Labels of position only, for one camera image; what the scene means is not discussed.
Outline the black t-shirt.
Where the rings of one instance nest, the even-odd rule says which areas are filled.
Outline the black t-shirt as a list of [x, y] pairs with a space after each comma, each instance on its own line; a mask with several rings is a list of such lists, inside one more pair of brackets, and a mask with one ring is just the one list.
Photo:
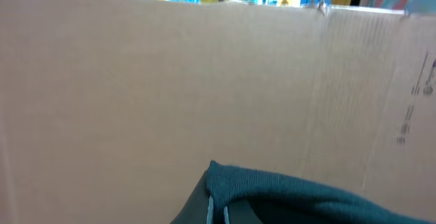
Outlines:
[[173, 223], [419, 223], [310, 180], [211, 161]]

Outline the brown cardboard back wall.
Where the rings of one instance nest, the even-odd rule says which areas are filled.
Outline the brown cardboard back wall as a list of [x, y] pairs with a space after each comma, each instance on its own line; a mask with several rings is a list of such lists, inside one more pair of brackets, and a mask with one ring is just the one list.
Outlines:
[[210, 161], [435, 219], [435, 17], [1, 0], [1, 222], [169, 223]]

